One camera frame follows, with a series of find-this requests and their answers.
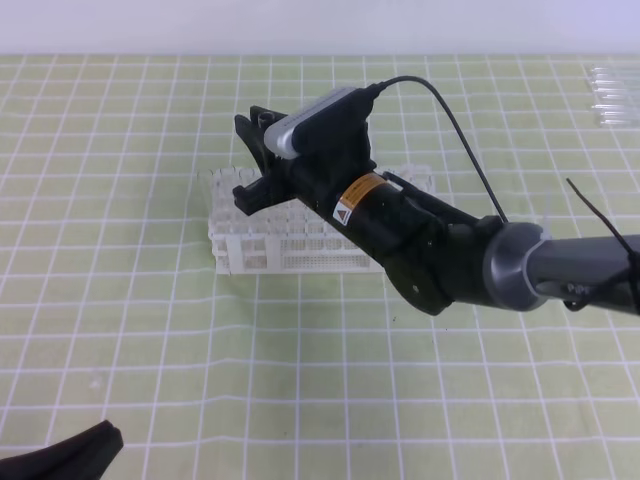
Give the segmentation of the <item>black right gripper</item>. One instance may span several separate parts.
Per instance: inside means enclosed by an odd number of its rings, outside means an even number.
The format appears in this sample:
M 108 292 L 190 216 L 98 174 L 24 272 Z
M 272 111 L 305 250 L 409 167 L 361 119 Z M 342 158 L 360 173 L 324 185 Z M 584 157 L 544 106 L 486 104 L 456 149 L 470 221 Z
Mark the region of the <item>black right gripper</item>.
M 350 152 L 275 159 L 264 143 L 267 128 L 258 125 L 272 125 L 285 117 L 285 113 L 257 105 L 250 107 L 250 117 L 234 117 L 236 134 L 264 173 L 250 185 L 233 189 L 235 206 L 244 214 L 253 215 L 297 199 L 318 215 L 328 215 L 347 187 L 372 172 L 377 164 L 367 153 L 361 156 Z

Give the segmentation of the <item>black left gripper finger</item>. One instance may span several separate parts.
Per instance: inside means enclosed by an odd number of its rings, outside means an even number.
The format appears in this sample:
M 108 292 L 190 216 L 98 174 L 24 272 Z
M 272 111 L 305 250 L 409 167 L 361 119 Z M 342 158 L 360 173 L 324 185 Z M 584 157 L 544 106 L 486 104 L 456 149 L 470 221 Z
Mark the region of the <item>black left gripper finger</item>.
M 7 480 L 100 479 L 124 446 L 108 420 L 54 445 L 1 460 Z

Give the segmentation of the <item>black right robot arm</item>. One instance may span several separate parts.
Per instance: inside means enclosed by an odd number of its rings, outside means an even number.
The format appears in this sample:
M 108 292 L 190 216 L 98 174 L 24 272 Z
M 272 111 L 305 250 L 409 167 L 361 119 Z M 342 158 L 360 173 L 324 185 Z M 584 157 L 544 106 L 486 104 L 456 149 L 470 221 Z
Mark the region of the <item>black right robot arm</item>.
M 265 144 L 282 114 L 258 106 L 235 130 L 261 177 L 233 191 L 252 215 L 298 200 L 381 265 L 401 296 L 437 315 L 455 302 L 530 311 L 550 298 L 570 310 L 639 310 L 639 239 L 546 240 L 538 225 L 475 218 L 391 173 L 370 157 L 367 111 L 334 107 L 302 122 L 302 153 Z

